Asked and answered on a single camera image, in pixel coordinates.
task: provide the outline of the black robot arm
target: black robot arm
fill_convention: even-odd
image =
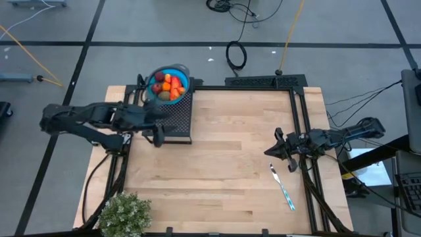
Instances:
[[[41,130],[50,134],[70,133],[87,139],[91,143],[101,144],[107,153],[118,153],[124,144],[124,132],[152,130],[156,147],[164,142],[164,132],[157,126],[157,119],[168,115],[152,103],[143,107],[118,103],[92,103],[87,106],[63,106],[50,104],[43,110],[39,125]],[[84,126],[90,124],[95,128],[108,128],[117,134],[104,134],[96,129]]]
[[[325,151],[344,145],[358,138],[381,138],[385,129],[376,118],[364,118],[356,125],[341,130],[312,129],[309,132],[296,135],[290,133],[284,140],[281,128],[275,129],[276,145],[264,152],[265,155],[288,159],[288,169],[293,172],[297,169],[297,162],[292,155],[301,154],[317,158]]]

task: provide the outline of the green plant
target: green plant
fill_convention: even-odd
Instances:
[[[151,227],[151,200],[122,192],[105,205],[99,216],[99,228],[105,237],[141,236]]]

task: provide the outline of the wooden table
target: wooden table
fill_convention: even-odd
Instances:
[[[105,101],[122,100],[124,89],[110,86]],[[321,89],[305,88],[305,98],[311,126],[328,129]],[[298,97],[296,101],[304,131]],[[275,127],[287,134],[294,132],[293,125],[288,92],[196,91],[193,144],[155,148],[135,135],[124,190],[152,200],[153,223],[148,232],[165,232],[172,226],[174,232],[249,234],[267,228],[272,234],[311,234],[301,172],[290,173],[287,161],[263,154],[276,143]],[[101,147],[93,148],[87,176],[104,155]],[[110,160],[91,179],[87,217],[103,199]],[[269,162],[296,211],[290,210]],[[337,163],[321,157],[318,164],[326,202],[353,229]],[[82,197],[75,227],[82,225],[81,203]],[[320,208],[315,200],[314,204],[322,230]]]

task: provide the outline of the fruit bowl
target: fruit bowl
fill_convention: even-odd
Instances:
[[[158,82],[157,79],[155,78],[155,75],[158,72],[162,72],[164,75],[169,74],[171,76],[171,80],[173,80],[173,78],[177,78],[178,79],[178,83],[173,83],[173,82]],[[170,90],[163,90],[163,88],[168,89],[168,84],[166,84],[166,86],[163,86],[164,83],[169,83],[170,84]],[[189,69],[181,64],[175,64],[175,65],[170,65],[170,66],[163,66],[161,68],[156,69],[154,72],[152,72],[152,74],[148,77],[148,79],[146,79],[146,84],[147,86],[147,93],[146,93],[146,98],[150,99],[151,101],[154,101],[155,103],[159,104],[159,105],[174,105],[177,104],[178,102],[180,102],[184,95],[188,92],[189,87],[190,87],[190,79],[189,79]],[[161,92],[169,92],[171,94],[170,100],[163,100],[161,99],[158,94],[160,94]]]

